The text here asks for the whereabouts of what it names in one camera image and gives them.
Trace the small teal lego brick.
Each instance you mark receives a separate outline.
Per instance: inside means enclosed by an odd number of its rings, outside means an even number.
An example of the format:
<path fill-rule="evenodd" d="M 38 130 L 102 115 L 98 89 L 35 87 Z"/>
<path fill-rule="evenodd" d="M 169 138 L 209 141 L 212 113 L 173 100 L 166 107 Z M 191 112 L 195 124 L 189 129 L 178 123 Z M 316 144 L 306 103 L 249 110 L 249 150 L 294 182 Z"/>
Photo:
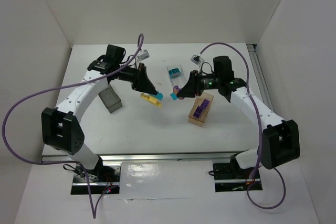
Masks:
<path fill-rule="evenodd" d="M 178 97 L 176 96 L 175 93 L 171 93 L 170 96 L 174 101 L 176 101 L 178 99 Z"/>

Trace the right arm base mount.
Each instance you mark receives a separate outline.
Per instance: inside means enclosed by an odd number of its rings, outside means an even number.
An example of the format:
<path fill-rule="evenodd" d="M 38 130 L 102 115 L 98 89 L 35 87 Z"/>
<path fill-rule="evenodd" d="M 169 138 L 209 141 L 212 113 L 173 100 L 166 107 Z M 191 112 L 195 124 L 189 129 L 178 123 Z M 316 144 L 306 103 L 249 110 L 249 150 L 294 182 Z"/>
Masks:
<path fill-rule="evenodd" d="M 263 190 L 259 173 L 249 178 L 252 171 L 253 168 L 233 171 L 228 163 L 214 163 L 208 174 L 214 178 L 216 193 L 246 191 L 249 186 L 251 190 Z"/>

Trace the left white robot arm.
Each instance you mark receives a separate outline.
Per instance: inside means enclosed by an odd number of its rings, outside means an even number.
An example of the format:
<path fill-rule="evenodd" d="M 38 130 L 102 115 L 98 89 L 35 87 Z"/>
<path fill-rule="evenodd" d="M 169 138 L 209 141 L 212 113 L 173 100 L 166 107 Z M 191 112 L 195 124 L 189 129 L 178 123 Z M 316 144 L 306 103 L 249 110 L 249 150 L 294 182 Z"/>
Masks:
<path fill-rule="evenodd" d="M 126 81 L 132 90 L 156 95 L 157 91 L 147 75 L 146 66 L 123 63 L 125 49 L 108 45 L 104 55 L 94 60 L 80 85 L 75 87 L 55 108 L 45 108 L 41 114 L 43 143 L 65 153 L 85 169 L 97 174 L 103 169 L 102 159 L 84 143 L 80 126 L 87 108 L 112 80 Z"/>

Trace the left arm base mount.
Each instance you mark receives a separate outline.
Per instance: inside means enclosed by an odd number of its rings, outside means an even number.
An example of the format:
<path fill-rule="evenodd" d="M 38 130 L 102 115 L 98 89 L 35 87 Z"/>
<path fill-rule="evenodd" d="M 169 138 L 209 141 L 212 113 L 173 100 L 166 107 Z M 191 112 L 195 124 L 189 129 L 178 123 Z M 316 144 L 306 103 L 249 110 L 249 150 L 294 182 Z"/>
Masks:
<path fill-rule="evenodd" d="M 105 192 L 106 195 L 116 195 L 120 193 L 120 175 L 121 164 L 111 163 L 109 166 L 113 173 L 111 175 L 104 174 L 102 178 L 88 173 L 88 181 L 90 190 L 93 195 L 100 195 Z M 88 195 L 87 180 L 82 168 L 79 165 L 64 164 L 63 169 L 73 173 L 71 184 L 71 195 Z"/>

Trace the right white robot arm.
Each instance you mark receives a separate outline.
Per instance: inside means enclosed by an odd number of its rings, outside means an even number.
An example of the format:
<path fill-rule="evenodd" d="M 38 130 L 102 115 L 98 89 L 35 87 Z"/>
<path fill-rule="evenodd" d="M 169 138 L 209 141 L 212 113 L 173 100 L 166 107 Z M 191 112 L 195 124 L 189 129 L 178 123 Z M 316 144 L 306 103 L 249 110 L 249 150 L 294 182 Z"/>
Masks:
<path fill-rule="evenodd" d="M 259 146 L 231 157 L 232 169 L 263 166 L 273 169 L 300 157 L 299 129 L 294 120 L 285 120 L 274 113 L 252 92 L 247 83 L 234 76 L 228 56 L 213 59 L 214 71 L 203 74 L 194 70 L 186 85 L 177 93 L 178 98 L 194 98 L 205 90 L 218 90 L 219 94 L 237 106 L 261 131 Z"/>

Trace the yellow lego pieces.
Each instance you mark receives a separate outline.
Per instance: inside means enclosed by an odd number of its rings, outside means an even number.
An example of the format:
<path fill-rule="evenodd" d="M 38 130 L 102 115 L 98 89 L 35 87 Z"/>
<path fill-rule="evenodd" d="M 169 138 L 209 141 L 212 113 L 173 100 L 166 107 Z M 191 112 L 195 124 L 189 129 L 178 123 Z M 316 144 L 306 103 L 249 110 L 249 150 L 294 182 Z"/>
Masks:
<path fill-rule="evenodd" d="M 158 107 L 158 108 L 161 108 L 162 107 L 162 103 L 160 100 L 158 100 L 157 98 L 149 95 L 149 94 L 145 94 L 145 93 L 141 93 L 140 94 L 140 98 L 142 98 L 143 100 L 145 100 L 146 102 Z"/>

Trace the purple lego brick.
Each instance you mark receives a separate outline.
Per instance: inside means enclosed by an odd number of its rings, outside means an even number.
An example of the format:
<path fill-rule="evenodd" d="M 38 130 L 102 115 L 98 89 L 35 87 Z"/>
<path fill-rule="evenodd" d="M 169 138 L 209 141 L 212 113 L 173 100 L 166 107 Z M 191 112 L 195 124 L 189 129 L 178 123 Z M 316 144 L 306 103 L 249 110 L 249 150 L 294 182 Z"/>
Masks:
<path fill-rule="evenodd" d="M 203 102 L 201 103 L 200 107 L 204 110 L 208 107 L 208 105 L 210 104 L 210 101 L 207 99 L 204 99 Z"/>

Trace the purple curved lego piece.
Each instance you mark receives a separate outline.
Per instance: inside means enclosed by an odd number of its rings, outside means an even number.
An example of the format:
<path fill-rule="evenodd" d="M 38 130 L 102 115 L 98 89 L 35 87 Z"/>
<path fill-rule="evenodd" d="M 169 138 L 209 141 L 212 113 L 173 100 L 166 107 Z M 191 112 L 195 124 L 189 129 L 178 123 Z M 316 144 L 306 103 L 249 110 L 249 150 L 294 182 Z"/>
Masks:
<path fill-rule="evenodd" d="M 202 112 L 203 112 L 203 109 L 200 106 L 198 106 L 193 113 L 193 117 L 200 118 Z"/>

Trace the purple rounded printed lego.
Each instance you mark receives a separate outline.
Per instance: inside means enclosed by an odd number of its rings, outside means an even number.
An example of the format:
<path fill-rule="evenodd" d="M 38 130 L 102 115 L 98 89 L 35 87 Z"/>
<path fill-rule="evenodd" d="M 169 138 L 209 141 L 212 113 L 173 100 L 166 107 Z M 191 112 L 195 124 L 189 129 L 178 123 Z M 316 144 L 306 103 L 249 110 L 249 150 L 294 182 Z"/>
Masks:
<path fill-rule="evenodd" d="M 179 88 L 178 86 L 174 86 L 174 87 L 173 87 L 173 93 L 175 93 L 176 96 L 177 96 L 177 94 L 179 93 L 179 91 L 180 91 L 180 88 Z"/>

